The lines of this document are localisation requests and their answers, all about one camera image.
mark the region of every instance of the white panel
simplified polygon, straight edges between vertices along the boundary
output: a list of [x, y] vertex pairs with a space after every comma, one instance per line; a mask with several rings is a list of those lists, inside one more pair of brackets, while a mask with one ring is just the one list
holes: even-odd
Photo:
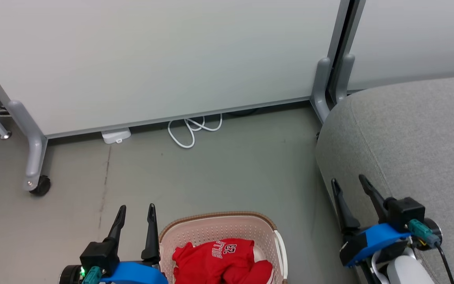
[[454, 76], [454, 1], [366, 0], [348, 90]]
[[45, 135], [306, 97], [339, 0], [0, 0], [0, 84]]

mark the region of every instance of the green connector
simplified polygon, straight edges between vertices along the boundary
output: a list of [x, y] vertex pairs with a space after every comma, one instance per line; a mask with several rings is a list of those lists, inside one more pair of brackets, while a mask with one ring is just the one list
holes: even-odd
[[416, 219], [409, 221], [407, 229], [411, 234], [425, 241], [431, 248], [435, 247], [436, 242], [441, 243], [439, 237], [434, 235], [429, 227]]
[[99, 266], [93, 266], [90, 268], [89, 273], [83, 279], [82, 284], [99, 284], [101, 280], [102, 272]]

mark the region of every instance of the laundry basket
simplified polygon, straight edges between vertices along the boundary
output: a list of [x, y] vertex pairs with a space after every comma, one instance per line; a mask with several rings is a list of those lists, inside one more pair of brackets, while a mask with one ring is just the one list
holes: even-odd
[[256, 212], [219, 212], [173, 221], [160, 233], [160, 270], [170, 284], [175, 283], [173, 252], [189, 241], [198, 246], [219, 239], [255, 241], [255, 259], [267, 259], [274, 267], [274, 284], [286, 284], [287, 252], [283, 239], [270, 218]]

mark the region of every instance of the gray sofa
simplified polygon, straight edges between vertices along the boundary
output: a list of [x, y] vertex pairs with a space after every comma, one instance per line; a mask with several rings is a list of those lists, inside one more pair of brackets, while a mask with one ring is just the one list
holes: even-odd
[[[374, 225], [377, 215], [360, 173], [385, 197], [411, 196], [425, 205], [426, 216], [443, 231], [454, 276], [454, 78], [348, 96], [324, 122], [316, 158], [329, 194], [336, 178], [362, 226]], [[436, 283], [449, 283], [436, 250], [417, 257]]]

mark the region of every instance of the gray floor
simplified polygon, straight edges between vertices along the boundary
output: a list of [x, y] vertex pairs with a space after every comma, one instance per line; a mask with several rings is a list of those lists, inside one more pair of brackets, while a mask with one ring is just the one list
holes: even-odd
[[[0, 140], [0, 284], [56, 283], [90, 241], [105, 237], [123, 204], [119, 256], [139, 259], [149, 203], [160, 229], [194, 214], [261, 212], [283, 236], [290, 283], [356, 283], [339, 262], [337, 224], [314, 157], [319, 123], [308, 106], [227, 119], [216, 133], [196, 133], [190, 150], [156, 127], [112, 146], [99, 138], [52, 142], [45, 171], [53, 186], [43, 198], [20, 188], [27, 144], [6, 125], [14, 136]], [[187, 140], [186, 128], [175, 132]]]

